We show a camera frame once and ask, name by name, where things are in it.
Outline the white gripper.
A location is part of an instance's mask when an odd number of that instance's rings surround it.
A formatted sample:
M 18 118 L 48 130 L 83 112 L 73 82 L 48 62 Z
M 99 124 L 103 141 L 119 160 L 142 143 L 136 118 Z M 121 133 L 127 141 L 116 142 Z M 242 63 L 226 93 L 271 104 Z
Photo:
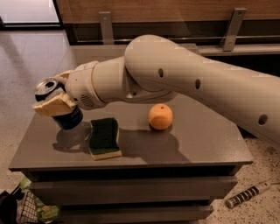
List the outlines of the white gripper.
M 41 116 L 63 116 L 72 113 L 77 105 L 85 110 L 105 107 L 106 103 L 96 93 L 93 83 L 93 72 L 97 64 L 98 61 L 93 61 L 82 64 L 73 71 L 56 74 L 54 78 L 65 85 L 66 94 L 60 93 L 33 104 L 34 111 Z

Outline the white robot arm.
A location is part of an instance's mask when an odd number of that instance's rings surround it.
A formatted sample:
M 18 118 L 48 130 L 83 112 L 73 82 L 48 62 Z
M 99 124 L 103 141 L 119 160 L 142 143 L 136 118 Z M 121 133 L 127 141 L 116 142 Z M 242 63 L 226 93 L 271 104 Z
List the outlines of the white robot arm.
M 280 79 L 207 59 L 166 38 L 134 38 L 124 55 L 92 61 L 53 76 L 62 87 L 34 104 L 41 116 L 74 108 L 99 109 L 111 102 L 166 102 L 182 94 L 247 132 L 280 144 Z

